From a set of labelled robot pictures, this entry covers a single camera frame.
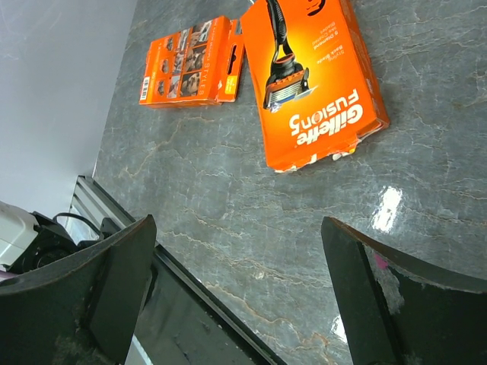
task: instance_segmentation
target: pink mark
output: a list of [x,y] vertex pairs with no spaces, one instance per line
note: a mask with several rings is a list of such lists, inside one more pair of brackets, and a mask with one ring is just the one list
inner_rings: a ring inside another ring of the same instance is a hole
[[377,263],[377,266],[379,267],[379,269],[385,270],[387,268],[387,266],[389,266],[389,264],[387,262],[385,262],[385,260],[382,259],[377,253],[374,254],[374,257],[375,257],[375,262]]

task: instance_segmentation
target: orange box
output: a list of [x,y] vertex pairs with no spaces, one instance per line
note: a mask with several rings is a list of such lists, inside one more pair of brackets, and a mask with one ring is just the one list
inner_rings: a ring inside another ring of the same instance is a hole
[[244,57],[238,27],[217,17],[153,41],[139,103],[168,108],[235,101]]
[[349,0],[257,0],[240,21],[271,168],[335,160],[389,125]]

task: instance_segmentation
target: marble countertop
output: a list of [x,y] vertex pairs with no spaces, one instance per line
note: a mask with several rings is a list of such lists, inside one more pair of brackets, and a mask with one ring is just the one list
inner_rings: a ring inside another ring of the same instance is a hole
[[336,162],[266,166],[247,64],[235,103],[138,105],[149,43],[247,0],[139,0],[96,180],[289,364],[352,363],[320,225],[487,278],[485,0],[356,0],[391,127]]

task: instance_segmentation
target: barcode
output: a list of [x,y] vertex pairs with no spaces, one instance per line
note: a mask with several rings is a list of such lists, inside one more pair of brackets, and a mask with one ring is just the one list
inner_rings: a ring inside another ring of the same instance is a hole
[[150,80],[151,80],[150,76],[144,78],[144,83],[142,84],[142,94],[140,95],[140,100],[147,99],[147,92],[149,90],[149,81]]

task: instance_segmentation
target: white wall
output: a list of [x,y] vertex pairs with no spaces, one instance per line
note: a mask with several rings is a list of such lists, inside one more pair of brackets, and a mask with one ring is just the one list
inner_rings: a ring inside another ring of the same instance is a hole
[[68,210],[94,169],[136,2],[0,0],[0,200]]

